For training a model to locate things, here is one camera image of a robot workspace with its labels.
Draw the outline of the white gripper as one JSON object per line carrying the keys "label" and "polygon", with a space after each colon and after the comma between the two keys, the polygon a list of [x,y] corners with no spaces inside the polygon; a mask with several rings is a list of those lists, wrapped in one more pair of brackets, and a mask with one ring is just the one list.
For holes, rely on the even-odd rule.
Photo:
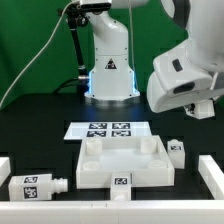
{"label": "white gripper", "polygon": [[193,66],[185,48],[177,46],[156,57],[148,80],[147,99],[155,113],[216,98],[221,89],[213,87],[213,77]]}

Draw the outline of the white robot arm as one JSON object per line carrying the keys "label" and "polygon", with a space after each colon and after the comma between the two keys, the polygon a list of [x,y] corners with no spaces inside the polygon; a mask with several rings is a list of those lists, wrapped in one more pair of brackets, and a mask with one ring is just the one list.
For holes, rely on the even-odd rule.
{"label": "white robot arm", "polygon": [[[85,97],[100,103],[139,95],[128,63],[128,30],[112,19],[109,8],[144,5],[149,0],[88,0],[100,5],[88,17],[93,27],[95,65]],[[224,0],[160,0],[169,18],[188,38],[156,57],[147,86],[153,112],[183,107],[192,117],[214,114],[214,100],[224,96]]]}

